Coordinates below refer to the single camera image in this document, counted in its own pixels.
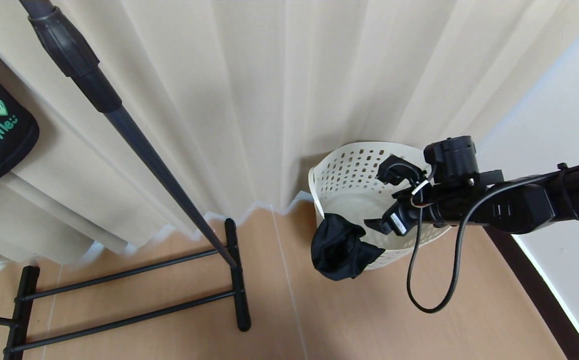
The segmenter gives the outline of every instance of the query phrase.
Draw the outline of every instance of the beige curtain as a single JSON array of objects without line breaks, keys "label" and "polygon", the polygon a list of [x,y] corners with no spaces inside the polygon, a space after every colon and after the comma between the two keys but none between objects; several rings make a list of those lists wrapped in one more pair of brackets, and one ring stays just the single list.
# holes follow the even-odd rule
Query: beige curtain
[{"label": "beige curtain", "polygon": [[[481,141],[579,34],[568,0],[54,4],[200,210],[236,218],[257,201],[285,207],[307,170],[349,142]],[[166,223],[193,231],[13,0],[0,1],[0,59],[0,81],[42,131],[1,181],[12,196],[115,251]],[[65,262],[83,251],[52,241]]]}]

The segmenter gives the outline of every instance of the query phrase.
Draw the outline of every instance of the light brown floor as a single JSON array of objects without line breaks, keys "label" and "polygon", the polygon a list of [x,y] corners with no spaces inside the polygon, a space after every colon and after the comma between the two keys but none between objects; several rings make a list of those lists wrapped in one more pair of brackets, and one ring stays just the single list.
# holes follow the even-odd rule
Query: light brown floor
[{"label": "light brown floor", "polygon": [[[212,223],[221,239],[221,223]],[[405,289],[408,261],[334,282],[312,267],[312,203],[279,215],[255,210],[238,228],[251,330],[237,330],[231,298],[138,324],[25,351],[25,360],[113,359],[563,359],[514,274],[481,228],[463,246],[458,289],[447,308],[424,314]],[[413,291],[426,306],[447,290],[454,231],[420,250]],[[38,289],[87,280],[207,249],[172,235],[130,258],[104,251],[95,263],[41,260]],[[20,269],[0,271],[0,316],[10,317]],[[37,300],[29,340],[157,310],[230,288],[218,255]],[[0,327],[0,359],[8,330]]]}]

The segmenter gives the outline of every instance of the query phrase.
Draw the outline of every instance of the white plastic basket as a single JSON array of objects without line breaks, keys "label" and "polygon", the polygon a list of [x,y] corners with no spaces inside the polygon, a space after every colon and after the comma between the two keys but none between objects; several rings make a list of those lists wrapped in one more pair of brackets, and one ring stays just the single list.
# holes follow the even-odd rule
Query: white plastic basket
[{"label": "white plastic basket", "polygon": [[[379,165],[390,155],[403,158],[423,170],[430,170],[423,152],[417,148],[390,142],[358,142],[332,151],[308,174],[316,225],[323,221],[325,213],[341,215],[365,229],[366,235],[361,237],[363,242],[385,249],[383,255],[367,265],[365,270],[384,267],[411,253],[416,241],[416,228],[406,236],[397,236],[394,232],[383,235],[363,223],[363,219],[381,218],[394,204],[392,194],[409,186],[406,181],[393,186],[376,179]],[[420,243],[427,244],[447,230],[449,227],[424,225]]]}]

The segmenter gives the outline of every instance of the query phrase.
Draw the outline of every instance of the sheer white curtain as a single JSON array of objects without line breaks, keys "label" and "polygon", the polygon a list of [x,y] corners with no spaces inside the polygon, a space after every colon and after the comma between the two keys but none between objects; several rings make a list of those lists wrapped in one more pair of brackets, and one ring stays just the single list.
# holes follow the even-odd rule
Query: sheer white curtain
[{"label": "sheer white curtain", "polygon": [[[568,0],[54,4],[200,210],[237,218],[255,201],[285,207],[349,142],[481,141],[579,34]],[[81,217],[68,225],[112,248],[165,223],[190,230],[13,0],[0,1],[0,59],[17,76],[2,81],[49,128],[13,171],[16,194],[45,194],[42,209],[55,201],[58,221]]]}]

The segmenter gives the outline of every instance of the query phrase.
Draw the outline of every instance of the dark brown baseboard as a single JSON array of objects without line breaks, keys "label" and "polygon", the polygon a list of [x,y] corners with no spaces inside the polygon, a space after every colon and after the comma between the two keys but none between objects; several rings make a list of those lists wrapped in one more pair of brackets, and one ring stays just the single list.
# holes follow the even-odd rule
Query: dark brown baseboard
[{"label": "dark brown baseboard", "polygon": [[565,357],[579,360],[579,333],[541,274],[512,235],[492,227],[484,229],[543,317]]}]

